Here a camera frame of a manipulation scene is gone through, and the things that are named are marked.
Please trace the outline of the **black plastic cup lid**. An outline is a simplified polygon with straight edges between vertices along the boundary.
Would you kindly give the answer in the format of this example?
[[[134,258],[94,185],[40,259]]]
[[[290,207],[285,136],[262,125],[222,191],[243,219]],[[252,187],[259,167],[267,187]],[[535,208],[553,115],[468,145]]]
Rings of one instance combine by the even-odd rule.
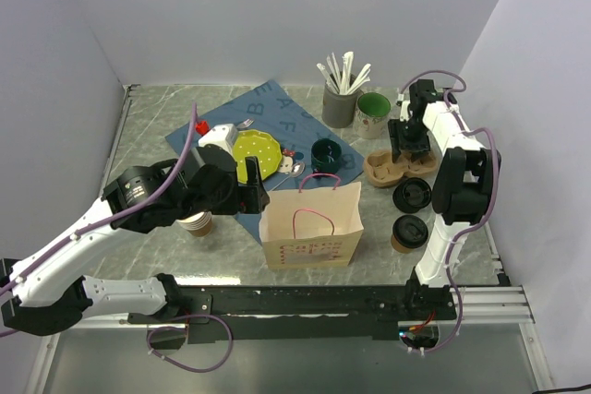
[[[404,238],[406,242],[428,240],[428,226],[415,215],[403,215],[392,226],[392,234]]]

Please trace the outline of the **brown pulp cup carrier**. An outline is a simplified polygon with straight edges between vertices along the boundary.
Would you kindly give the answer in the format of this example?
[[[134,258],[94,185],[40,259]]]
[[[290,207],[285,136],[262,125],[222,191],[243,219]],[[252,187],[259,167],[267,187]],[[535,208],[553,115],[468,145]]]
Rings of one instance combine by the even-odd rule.
[[[409,153],[403,152],[394,161],[390,150],[380,149],[369,153],[363,162],[364,175],[377,188],[392,187],[407,178],[430,177],[438,168],[438,161],[432,151],[415,161],[411,160]]]

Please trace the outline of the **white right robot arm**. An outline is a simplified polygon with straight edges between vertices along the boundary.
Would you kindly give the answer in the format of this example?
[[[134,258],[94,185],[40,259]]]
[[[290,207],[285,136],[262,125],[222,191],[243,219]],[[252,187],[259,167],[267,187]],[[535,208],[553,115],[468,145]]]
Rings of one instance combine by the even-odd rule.
[[[438,91],[420,74],[399,92],[399,117],[388,123],[392,159],[420,160],[435,141],[441,153],[432,187],[436,214],[427,248],[405,285],[404,310],[417,319],[451,300],[452,269],[465,240],[485,224],[498,192],[501,156],[484,127],[468,128],[453,95],[466,89]]]

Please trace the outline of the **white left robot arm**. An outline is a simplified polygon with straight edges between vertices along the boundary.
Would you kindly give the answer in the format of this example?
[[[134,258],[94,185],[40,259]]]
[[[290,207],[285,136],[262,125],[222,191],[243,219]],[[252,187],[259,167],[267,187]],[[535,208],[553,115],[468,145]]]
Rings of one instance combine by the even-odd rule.
[[[5,327],[42,337],[92,316],[176,320],[190,302],[172,275],[121,281],[87,271],[118,246],[201,212],[260,214],[270,198],[258,161],[248,157],[243,164],[243,184],[232,155],[216,147],[126,169],[57,239],[25,259],[2,260],[1,292],[9,296],[1,306]]]

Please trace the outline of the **kraft paper cakes bag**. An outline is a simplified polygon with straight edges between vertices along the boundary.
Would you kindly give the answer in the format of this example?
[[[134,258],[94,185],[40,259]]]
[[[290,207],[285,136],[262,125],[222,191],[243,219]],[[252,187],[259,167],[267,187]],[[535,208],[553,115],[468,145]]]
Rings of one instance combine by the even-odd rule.
[[[339,268],[350,264],[364,232],[359,182],[271,191],[261,214],[259,239],[269,269]]]

